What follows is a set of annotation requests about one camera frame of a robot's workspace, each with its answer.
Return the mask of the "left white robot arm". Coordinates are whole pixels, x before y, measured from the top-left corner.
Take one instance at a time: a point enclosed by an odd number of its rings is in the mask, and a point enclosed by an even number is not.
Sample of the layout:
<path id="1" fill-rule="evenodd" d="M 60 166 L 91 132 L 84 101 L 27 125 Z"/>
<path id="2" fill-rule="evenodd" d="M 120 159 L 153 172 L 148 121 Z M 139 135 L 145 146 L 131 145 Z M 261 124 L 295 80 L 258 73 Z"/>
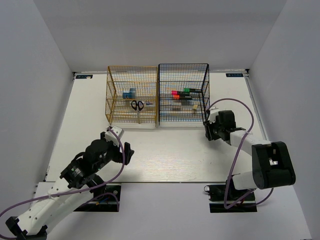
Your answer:
<path id="1" fill-rule="evenodd" d="M 66 216 L 93 200 L 106 196 L 106 185 L 99 175 L 110 162 L 123 167 L 130 163 L 134 150 L 128 142 L 122 143 L 124 130 L 110 126 L 78 153 L 61 172 L 54 185 L 44 196 L 26 200 L 33 205 L 19 216 L 9 217 L 5 224 L 15 240 L 45 240 L 48 233 Z"/>

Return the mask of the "green highlighter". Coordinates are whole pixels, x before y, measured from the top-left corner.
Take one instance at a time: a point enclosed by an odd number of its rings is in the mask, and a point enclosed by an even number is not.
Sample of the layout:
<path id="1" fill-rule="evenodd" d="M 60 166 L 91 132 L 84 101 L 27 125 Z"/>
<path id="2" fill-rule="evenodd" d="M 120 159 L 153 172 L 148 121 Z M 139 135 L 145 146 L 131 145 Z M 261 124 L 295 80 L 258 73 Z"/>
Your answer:
<path id="1" fill-rule="evenodd" d="M 202 92 L 201 89 L 196 89 L 196 88 L 184 88 L 183 91 L 186 93 L 201 93 Z"/>

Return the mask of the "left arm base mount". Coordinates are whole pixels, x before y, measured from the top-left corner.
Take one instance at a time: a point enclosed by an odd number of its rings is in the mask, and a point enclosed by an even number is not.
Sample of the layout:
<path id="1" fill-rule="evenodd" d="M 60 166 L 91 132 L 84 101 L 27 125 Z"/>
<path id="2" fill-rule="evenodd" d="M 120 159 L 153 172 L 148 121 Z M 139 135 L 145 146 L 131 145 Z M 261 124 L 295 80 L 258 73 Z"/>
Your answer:
<path id="1" fill-rule="evenodd" d="M 117 213 L 120 210 L 121 184 L 107 185 L 105 189 L 94 195 L 94 198 L 76 208 L 75 212 Z"/>

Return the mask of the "white correction tape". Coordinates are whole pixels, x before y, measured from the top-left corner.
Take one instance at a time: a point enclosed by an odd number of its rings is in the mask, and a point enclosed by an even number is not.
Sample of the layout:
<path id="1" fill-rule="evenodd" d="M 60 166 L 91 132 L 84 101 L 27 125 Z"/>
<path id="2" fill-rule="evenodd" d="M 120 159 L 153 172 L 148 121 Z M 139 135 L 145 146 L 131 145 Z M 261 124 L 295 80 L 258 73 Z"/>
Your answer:
<path id="1" fill-rule="evenodd" d="M 173 107 L 172 107 L 172 110 L 173 110 L 173 111 L 180 111 L 181 109 L 182 109 L 181 106 L 173 106 Z"/>

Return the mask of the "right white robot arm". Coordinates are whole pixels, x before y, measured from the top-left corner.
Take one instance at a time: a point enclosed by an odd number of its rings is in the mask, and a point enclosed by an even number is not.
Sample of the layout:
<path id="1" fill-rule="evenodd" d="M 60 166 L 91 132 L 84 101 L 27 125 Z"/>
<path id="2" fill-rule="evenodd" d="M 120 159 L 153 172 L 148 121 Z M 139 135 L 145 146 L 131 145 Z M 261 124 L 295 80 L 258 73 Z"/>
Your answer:
<path id="1" fill-rule="evenodd" d="M 236 158 L 241 151 L 251 156 L 251 170 L 231 174 L 225 188 L 226 195 L 236 200 L 244 190 L 272 189 L 296 183 L 296 173 L 287 145 L 282 141 L 271 142 L 256 137 L 245 128 L 238 127 L 231 110 L 217 108 L 207 111 L 204 122 L 205 136 L 209 141 L 221 139 L 237 147 Z"/>

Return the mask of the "black handled scissors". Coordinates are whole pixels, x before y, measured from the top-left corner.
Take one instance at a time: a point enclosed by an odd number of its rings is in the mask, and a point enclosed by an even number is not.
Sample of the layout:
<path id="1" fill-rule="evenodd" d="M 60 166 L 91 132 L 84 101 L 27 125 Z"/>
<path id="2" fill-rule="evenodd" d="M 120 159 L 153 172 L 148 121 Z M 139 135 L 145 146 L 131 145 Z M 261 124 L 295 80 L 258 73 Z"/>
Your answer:
<path id="1" fill-rule="evenodd" d="M 138 124 L 141 123 L 141 118 L 140 118 L 140 112 L 143 110 L 144 108 L 144 103 L 142 101 L 136 101 L 136 100 L 133 100 L 131 102 L 131 107 L 134 111 L 136 111 L 136 114 L 137 114 L 137 122 Z"/>

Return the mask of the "pink highlighter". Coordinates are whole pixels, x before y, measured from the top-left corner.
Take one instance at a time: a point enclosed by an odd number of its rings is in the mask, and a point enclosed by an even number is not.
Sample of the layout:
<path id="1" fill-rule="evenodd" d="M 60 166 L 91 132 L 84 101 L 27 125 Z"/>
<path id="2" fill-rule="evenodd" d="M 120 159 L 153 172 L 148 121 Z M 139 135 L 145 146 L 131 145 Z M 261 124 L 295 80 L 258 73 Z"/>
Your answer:
<path id="1" fill-rule="evenodd" d="M 189 92 L 184 92 L 184 91 L 172 91 L 171 94 L 173 96 L 178 95 L 178 96 L 189 96 Z"/>

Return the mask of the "blue tape dispenser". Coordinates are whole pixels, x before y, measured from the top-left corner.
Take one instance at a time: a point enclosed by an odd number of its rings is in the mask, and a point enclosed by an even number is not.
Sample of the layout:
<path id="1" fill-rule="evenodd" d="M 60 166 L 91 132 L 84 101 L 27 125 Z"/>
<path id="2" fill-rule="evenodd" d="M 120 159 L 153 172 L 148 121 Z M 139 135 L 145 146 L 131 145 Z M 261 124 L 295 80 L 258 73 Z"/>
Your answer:
<path id="1" fill-rule="evenodd" d="M 135 99 L 136 98 L 136 88 L 131 87 L 128 92 L 123 92 L 122 93 L 122 98 L 123 99 Z"/>

